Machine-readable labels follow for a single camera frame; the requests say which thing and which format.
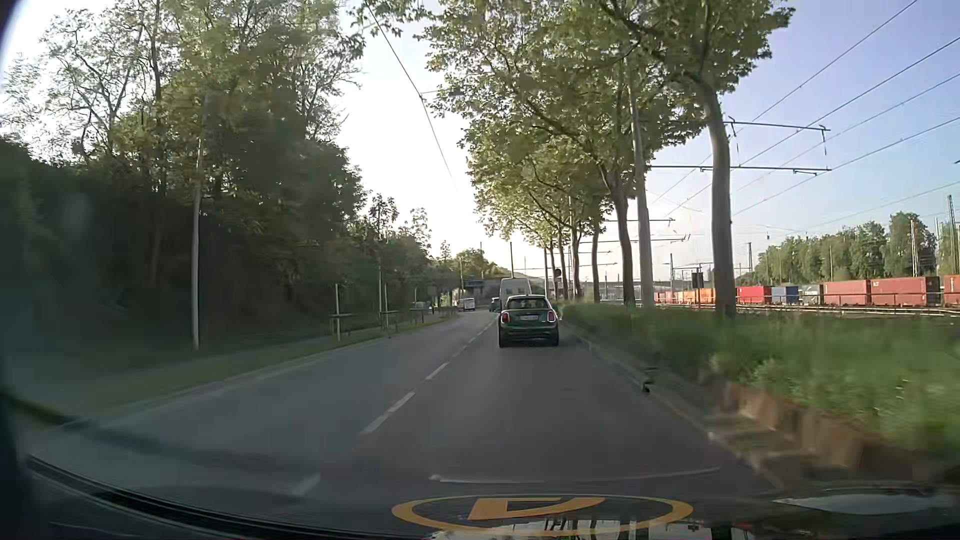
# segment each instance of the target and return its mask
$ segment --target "car rear window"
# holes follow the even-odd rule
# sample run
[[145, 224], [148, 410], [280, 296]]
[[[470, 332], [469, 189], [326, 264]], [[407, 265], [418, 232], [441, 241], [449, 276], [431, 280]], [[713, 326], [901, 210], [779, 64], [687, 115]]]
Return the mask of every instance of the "car rear window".
[[507, 309], [549, 309], [550, 305], [544, 298], [511, 298], [507, 301]]

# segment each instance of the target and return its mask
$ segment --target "freight train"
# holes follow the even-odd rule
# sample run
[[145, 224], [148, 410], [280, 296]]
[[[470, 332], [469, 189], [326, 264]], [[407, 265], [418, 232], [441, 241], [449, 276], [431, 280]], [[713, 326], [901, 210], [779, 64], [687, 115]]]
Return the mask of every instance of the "freight train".
[[[712, 288], [657, 293], [658, 304], [713, 304]], [[960, 275], [736, 288], [738, 304], [960, 307]]]

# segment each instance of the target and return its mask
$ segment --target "white van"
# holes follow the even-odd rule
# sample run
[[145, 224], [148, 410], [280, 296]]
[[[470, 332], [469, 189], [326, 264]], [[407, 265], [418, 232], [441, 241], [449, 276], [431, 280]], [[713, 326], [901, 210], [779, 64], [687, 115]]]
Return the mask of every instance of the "white van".
[[504, 278], [500, 280], [500, 304], [506, 305], [507, 299], [519, 294], [531, 294], [530, 280], [526, 278]]

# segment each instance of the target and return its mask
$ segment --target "blue shipping container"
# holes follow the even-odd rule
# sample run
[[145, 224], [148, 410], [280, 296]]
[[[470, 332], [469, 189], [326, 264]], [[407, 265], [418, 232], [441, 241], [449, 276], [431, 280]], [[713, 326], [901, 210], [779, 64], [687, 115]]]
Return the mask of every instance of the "blue shipping container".
[[797, 285], [771, 287], [770, 294], [773, 304], [799, 304], [800, 288]]

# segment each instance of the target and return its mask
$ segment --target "white dashed lane marking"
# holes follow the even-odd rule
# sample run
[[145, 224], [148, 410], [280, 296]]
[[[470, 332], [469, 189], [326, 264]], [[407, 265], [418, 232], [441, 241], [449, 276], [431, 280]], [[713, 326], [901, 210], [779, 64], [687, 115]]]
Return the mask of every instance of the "white dashed lane marking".
[[[485, 326], [485, 327], [483, 328], [483, 330], [481, 330], [481, 331], [478, 332], [476, 335], [474, 335], [472, 338], [470, 338], [470, 339], [467, 341], [467, 344], [464, 345], [459, 351], [457, 351], [456, 353], [454, 353], [453, 355], [451, 355], [450, 358], [452, 359], [452, 358], [458, 356], [458, 355], [459, 355], [460, 353], [462, 353], [463, 351], [465, 351], [465, 350], [467, 349], [467, 346], [468, 346], [470, 343], [473, 343], [473, 340], [475, 340], [476, 338], [478, 338], [478, 337], [480, 337], [481, 335], [483, 335], [483, 332], [487, 331], [487, 329], [488, 329], [492, 324], [493, 324], [493, 321], [490, 321], [490, 323], [488, 323], [487, 326]], [[448, 366], [448, 365], [450, 365], [450, 361], [449, 361], [449, 360], [446, 361], [446, 362], [444, 362], [444, 363], [442, 363], [442, 364], [440, 365], [440, 367], [438, 367], [437, 369], [433, 370], [433, 373], [431, 373], [430, 375], [426, 376], [426, 379], [424, 379], [423, 381], [421, 381], [420, 384], [423, 384], [424, 382], [427, 382], [428, 380], [433, 380], [433, 378], [436, 377], [437, 374], [440, 373], [440, 372], [441, 372], [446, 366]], [[374, 431], [376, 431], [376, 429], [379, 428], [381, 425], [383, 425], [383, 423], [386, 422], [387, 419], [390, 418], [390, 416], [391, 416], [392, 414], [394, 414], [395, 412], [397, 412], [402, 406], [404, 406], [404, 404], [406, 404], [407, 402], [410, 401], [410, 398], [413, 398], [415, 395], [416, 395], [416, 392], [414, 392], [413, 390], [411, 390], [410, 392], [408, 392], [406, 396], [403, 396], [402, 398], [400, 398], [400, 401], [396, 402], [393, 406], [391, 406], [390, 408], [388, 408], [388, 409], [387, 409], [387, 412], [384, 412], [384, 413], [381, 414], [380, 416], [377, 416], [375, 420], [373, 420], [372, 422], [370, 422], [370, 425], [369, 425], [369, 426], [366, 426], [365, 428], [363, 428], [363, 431], [360, 431], [360, 434], [361, 434], [361, 435], [369, 435], [369, 434], [373, 433]]]
[[426, 376], [426, 379], [424, 379], [424, 380], [431, 380], [431, 379], [433, 379], [434, 377], [437, 376], [438, 373], [440, 373], [440, 372], [441, 372], [447, 365], [449, 365], [449, 364], [450, 364], [450, 362], [448, 362], [448, 361], [440, 364], [440, 367], [437, 368], [437, 369], [435, 369], [435, 370], [433, 370], [433, 373], [431, 373], [430, 375]]
[[415, 394], [416, 392], [407, 392], [407, 395], [400, 398], [400, 401], [396, 402], [393, 406], [388, 408], [387, 412], [384, 412], [380, 416], [377, 416], [376, 420], [370, 422], [369, 426], [366, 426], [365, 428], [363, 428], [363, 431], [360, 431], [360, 434], [369, 435], [373, 433], [377, 428], [380, 427], [381, 424], [383, 424], [384, 422], [387, 421], [388, 418], [390, 418], [391, 414], [394, 414], [403, 406], [403, 404], [409, 402], [410, 398], [414, 397]]
[[302, 479], [297, 482], [292, 488], [290, 488], [291, 495], [296, 495], [297, 497], [303, 497], [311, 489], [320, 485], [320, 473], [310, 475], [309, 477]]

